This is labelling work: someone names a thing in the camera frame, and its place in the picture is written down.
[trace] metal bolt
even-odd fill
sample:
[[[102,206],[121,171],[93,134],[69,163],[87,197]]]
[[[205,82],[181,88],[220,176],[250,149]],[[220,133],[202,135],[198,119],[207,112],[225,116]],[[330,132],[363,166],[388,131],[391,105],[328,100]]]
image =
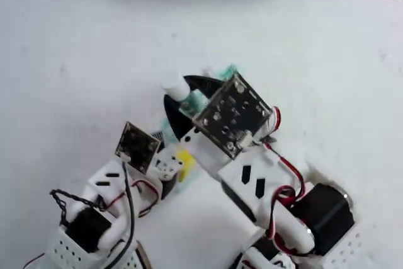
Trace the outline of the metal bolt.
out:
[[[228,143],[227,143],[227,148],[228,148],[229,150],[233,150],[233,149],[234,149],[234,143],[228,142]]]
[[[238,93],[242,94],[245,91],[245,88],[243,85],[238,85],[237,90],[238,90]]]
[[[213,119],[214,119],[215,121],[220,120],[220,119],[221,119],[220,113],[219,113],[219,112],[214,113]]]

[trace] black wire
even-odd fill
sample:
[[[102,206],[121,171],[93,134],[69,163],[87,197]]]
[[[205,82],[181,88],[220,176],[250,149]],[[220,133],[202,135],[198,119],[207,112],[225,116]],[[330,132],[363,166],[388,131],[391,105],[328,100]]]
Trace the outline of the black wire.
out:
[[[98,205],[97,203],[94,203],[92,201],[86,200],[85,198],[81,198],[81,197],[78,197],[76,195],[72,195],[71,193],[65,192],[65,191],[63,191],[61,189],[53,189],[49,194],[55,199],[57,205],[62,210],[62,213],[60,215],[60,224],[66,226],[66,227],[70,224],[66,219],[66,213],[67,213],[66,202],[61,200],[58,195],[63,195],[65,197],[67,197],[67,198],[71,198],[72,200],[81,202],[81,203],[83,203],[85,205],[88,205],[88,206],[90,206],[92,208],[99,209],[99,211],[105,211],[105,208],[102,205]]]
[[[125,173],[125,185],[126,185],[125,191],[126,191],[126,195],[127,195],[128,205],[130,207],[130,235],[128,236],[128,240],[126,242],[125,247],[123,247],[122,251],[104,269],[113,268],[113,266],[115,266],[121,260],[123,255],[126,253],[127,249],[130,247],[130,244],[132,243],[133,236],[134,236],[134,206],[133,206],[133,198],[132,198],[132,193],[130,191],[130,185],[128,184],[127,169],[126,169],[126,164],[124,162],[122,164],[122,167],[123,167],[123,172]]]

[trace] screw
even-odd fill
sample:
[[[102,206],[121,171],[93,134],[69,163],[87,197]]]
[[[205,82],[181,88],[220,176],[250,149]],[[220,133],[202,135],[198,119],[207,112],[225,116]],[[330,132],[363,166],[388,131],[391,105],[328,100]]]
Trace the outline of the screw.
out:
[[[227,148],[228,148],[229,150],[233,150],[233,149],[234,149],[234,143],[228,142],[228,143],[227,143]]]
[[[213,119],[214,119],[215,121],[220,120],[220,119],[221,119],[220,113],[219,113],[219,112],[216,112],[216,113],[214,114],[214,116],[213,116]]]

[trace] perforated white bracket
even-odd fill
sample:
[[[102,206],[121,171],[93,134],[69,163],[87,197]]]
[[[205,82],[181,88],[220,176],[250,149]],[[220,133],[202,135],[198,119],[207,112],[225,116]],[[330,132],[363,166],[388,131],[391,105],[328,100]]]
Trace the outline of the perforated white bracket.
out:
[[[310,269],[376,269],[365,246],[363,224],[355,224],[323,257],[300,259],[302,268]]]
[[[143,269],[135,250],[127,255],[127,257],[122,261],[119,269]]]
[[[60,227],[50,241],[40,269],[95,269],[100,268],[107,258],[100,251],[87,253],[65,234]]]

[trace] white cylinder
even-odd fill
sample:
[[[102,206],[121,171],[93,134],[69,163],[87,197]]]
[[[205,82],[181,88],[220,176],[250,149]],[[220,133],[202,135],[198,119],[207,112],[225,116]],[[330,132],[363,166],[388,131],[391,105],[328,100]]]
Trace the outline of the white cylinder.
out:
[[[308,253],[315,247],[312,233],[280,202],[275,203],[276,232],[284,241],[300,253]]]
[[[188,83],[178,72],[169,72],[165,74],[161,86],[164,91],[177,102],[185,100],[190,93]]]

